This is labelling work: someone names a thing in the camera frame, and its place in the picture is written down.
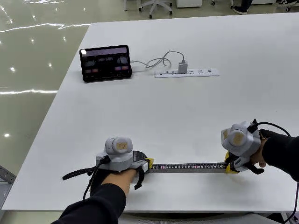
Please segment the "orange sticker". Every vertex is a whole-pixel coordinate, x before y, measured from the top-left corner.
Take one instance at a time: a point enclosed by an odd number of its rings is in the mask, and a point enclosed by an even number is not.
[[[234,139],[233,139],[233,142],[236,144],[236,145],[240,145],[242,140],[244,138],[244,135],[241,134],[241,133],[236,133],[235,136],[234,136]]]
[[[223,138],[226,139],[228,137],[228,130],[226,129],[224,132],[223,132]]]
[[[128,148],[128,144],[126,142],[119,142],[116,144],[117,150],[123,150],[123,149],[127,149],[127,148]]]

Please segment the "power adapter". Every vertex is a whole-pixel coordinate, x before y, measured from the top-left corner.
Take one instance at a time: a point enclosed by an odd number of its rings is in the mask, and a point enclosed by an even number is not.
[[[188,63],[185,60],[182,60],[182,62],[178,64],[178,73],[186,74],[187,71],[188,71]]]

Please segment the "black sleeve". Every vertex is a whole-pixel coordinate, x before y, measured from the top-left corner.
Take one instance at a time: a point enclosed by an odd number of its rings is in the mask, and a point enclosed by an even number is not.
[[[299,137],[288,137],[267,130],[260,130],[268,137],[263,147],[263,158],[266,163],[288,173],[299,182]]]
[[[52,224],[116,224],[126,195],[114,184],[103,184],[90,198],[68,206]]]

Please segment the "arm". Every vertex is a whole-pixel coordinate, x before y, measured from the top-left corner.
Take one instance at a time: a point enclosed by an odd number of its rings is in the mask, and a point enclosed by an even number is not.
[[[251,161],[259,162],[261,167],[266,163],[275,166],[299,182],[299,137],[288,137],[268,130],[260,130],[260,133],[263,136],[262,144],[252,155]]]
[[[52,224],[113,224],[117,223],[126,205],[135,170],[109,174],[101,185],[94,186],[91,197],[68,206]]]

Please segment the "yellow clamp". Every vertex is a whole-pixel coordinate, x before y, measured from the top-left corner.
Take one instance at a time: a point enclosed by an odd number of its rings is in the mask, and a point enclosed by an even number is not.
[[[151,169],[153,167],[154,164],[154,159],[153,158],[145,158],[147,160],[147,162],[149,163],[149,169]]]
[[[224,161],[226,161],[226,159],[227,159],[228,157],[229,157],[229,152],[227,152],[227,153],[225,154],[225,159],[224,159]],[[225,173],[227,173],[227,174],[237,174],[238,172],[231,170],[231,168],[230,168],[230,163],[229,163],[228,166],[227,166],[226,169],[225,169]]]

